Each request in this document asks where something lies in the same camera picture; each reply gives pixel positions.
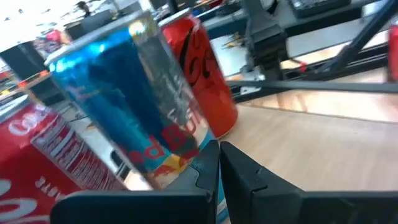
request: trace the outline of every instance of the nutrition label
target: nutrition label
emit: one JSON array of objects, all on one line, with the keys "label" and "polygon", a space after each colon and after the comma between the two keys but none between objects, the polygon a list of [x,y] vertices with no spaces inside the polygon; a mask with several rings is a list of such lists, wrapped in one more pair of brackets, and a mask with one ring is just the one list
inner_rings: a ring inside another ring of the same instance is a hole
[{"label": "nutrition label", "polygon": [[56,116],[34,136],[31,143],[83,189],[124,189],[106,165],[60,116]]}]

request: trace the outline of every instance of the table surface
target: table surface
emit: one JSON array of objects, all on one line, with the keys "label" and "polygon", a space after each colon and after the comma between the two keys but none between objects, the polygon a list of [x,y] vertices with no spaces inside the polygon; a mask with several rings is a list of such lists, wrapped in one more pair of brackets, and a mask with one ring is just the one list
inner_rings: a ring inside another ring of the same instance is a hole
[{"label": "table surface", "polygon": [[398,124],[238,106],[222,140],[304,190],[397,190]]}]

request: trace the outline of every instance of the red bull can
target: red bull can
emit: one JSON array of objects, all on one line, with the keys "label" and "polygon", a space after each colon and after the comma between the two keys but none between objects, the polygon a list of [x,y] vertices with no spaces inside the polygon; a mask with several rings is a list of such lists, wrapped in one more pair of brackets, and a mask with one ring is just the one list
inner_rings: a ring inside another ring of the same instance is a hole
[{"label": "red bull can", "polygon": [[155,189],[173,182],[215,138],[149,12],[87,34],[46,64]]}]

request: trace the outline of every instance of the can lid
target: can lid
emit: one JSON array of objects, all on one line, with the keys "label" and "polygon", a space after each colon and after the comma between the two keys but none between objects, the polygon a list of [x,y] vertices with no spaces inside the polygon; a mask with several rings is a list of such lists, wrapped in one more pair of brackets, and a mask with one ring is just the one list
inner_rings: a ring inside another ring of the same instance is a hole
[{"label": "can lid", "polygon": [[10,118],[19,110],[25,108],[30,103],[28,95],[23,95],[0,106],[0,124]]},{"label": "can lid", "polygon": [[90,32],[84,35],[83,37],[74,40],[72,43],[68,44],[67,46],[64,46],[61,49],[58,49],[54,53],[50,54],[47,57],[47,60],[44,62],[44,65],[48,66],[51,63],[56,62],[58,59],[62,58],[63,56],[68,55],[74,51],[80,50],[86,45],[103,37],[106,37],[107,35],[110,35],[115,30],[128,26],[132,21],[135,21],[136,19],[144,16],[150,16],[150,12],[137,11],[128,16],[113,21],[99,29],[96,29],[93,32]]},{"label": "can lid", "polygon": [[190,15],[190,14],[192,14],[191,8],[186,8],[184,10],[181,10],[178,13],[176,13],[174,15],[171,15],[171,16],[167,17],[166,19],[160,21],[159,22],[159,27],[163,28],[164,26],[167,26],[167,25],[169,25],[169,24],[171,24],[171,23],[173,23],[173,22],[175,22],[175,21],[177,21],[177,20],[179,20],[179,19],[181,19],[181,18],[183,18],[183,17],[185,17],[187,15]]}]

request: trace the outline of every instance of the red can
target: red can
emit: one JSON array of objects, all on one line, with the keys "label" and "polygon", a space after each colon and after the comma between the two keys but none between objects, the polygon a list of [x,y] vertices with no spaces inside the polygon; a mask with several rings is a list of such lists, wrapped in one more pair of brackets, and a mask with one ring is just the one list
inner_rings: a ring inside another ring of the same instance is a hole
[{"label": "red can", "polygon": [[392,20],[388,35],[387,81],[398,82],[398,17]]},{"label": "red can", "polygon": [[56,201],[125,186],[54,110],[27,96],[0,107],[0,223],[47,223]]},{"label": "red can", "polygon": [[164,19],[159,25],[192,87],[213,134],[217,138],[224,136],[234,126],[238,111],[214,56],[206,30],[192,15],[190,9]]}]

